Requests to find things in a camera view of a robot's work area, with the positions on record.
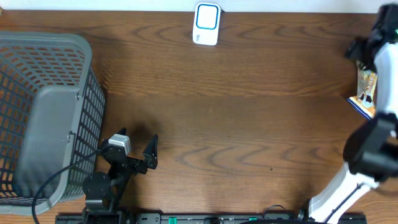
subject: white device with blue outline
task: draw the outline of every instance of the white device with blue outline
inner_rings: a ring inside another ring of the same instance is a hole
[[[192,39],[196,44],[216,45],[221,8],[214,3],[201,2],[195,9]]]

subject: wooden tabletop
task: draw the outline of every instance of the wooden tabletop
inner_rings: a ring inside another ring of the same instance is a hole
[[[256,213],[273,204],[297,211],[341,167],[345,140],[365,121],[345,100],[356,71],[343,54],[375,18],[226,12],[214,47],[192,42],[191,12],[4,11],[0,29],[82,35],[107,94],[102,136],[127,127],[140,156],[159,134],[157,169],[131,180],[123,204]],[[97,169],[108,168],[99,159]],[[397,223],[396,187],[389,180],[351,211]],[[59,203],[39,220],[83,207]]]

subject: basket bottom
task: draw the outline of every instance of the basket bottom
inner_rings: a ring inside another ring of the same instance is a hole
[[[49,177],[63,168],[77,93],[74,86],[46,86],[36,94],[13,178],[18,196],[33,197]],[[49,198],[59,182],[60,176],[46,186],[40,198]]]

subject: green connector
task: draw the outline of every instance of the green connector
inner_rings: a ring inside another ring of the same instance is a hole
[[[177,218],[170,217],[169,218],[169,224],[177,224]]]

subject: snack bag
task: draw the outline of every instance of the snack bag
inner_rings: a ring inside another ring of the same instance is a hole
[[[372,119],[376,114],[376,105],[373,100],[376,89],[377,74],[365,70],[359,62],[358,66],[358,89],[357,95],[348,98],[354,108],[359,111],[366,119]]]

